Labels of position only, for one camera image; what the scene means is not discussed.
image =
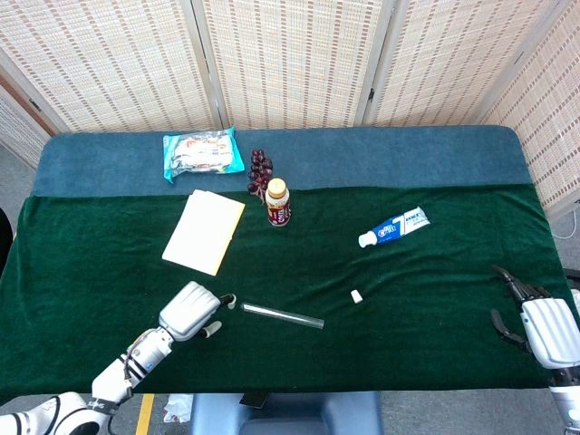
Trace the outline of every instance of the notepad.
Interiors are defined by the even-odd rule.
[[[194,190],[161,258],[215,276],[244,206],[212,192]]]

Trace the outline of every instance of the yellow tape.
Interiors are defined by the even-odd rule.
[[[143,394],[135,435],[147,435],[147,432],[149,432],[149,422],[151,420],[151,412],[153,411],[154,399],[155,394]]]

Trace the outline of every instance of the white cable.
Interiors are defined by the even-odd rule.
[[[556,234],[552,233],[552,236],[554,236],[555,238],[559,238],[560,240],[566,240],[568,238],[572,238],[572,236],[574,235],[574,233],[576,232],[576,210],[574,210],[574,228],[572,228],[572,233],[570,234],[570,236],[566,236],[566,237],[560,237],[557,236]]]

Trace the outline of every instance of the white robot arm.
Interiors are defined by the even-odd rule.
[[[511,333],[497,310],[492,323],[500,336],[531,353],[552,373],[548,388],[565,423],[566,434],[580,434],[580,331],[564,299],[554,299],[544,288],[521,283],[501,267],[502,276],[526,330],[527,341]]]
[[[235,303],[234,295],[217,298],[202,285],[188,283],[161,310],[160,326],[145,331],[94,379],[88,403],[76,392],[54,396],[28,412],[1,416],[0,434],[96,435],[132,396],[133,388],[169,355],[174,341],[183,342],[194,335],[209,338],[221,323],[203,328],[204,324],[221,305],[233,309]]]

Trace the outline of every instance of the toothpaste tube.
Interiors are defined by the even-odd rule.
[[[408,211],[404,215],[391,217],[385,220],[378,227],[359,236],[359,245],[376,245],[390,240],[401,238],[416,229],[425,227],[430,222],[425,216],[425,212],[420,207]]]

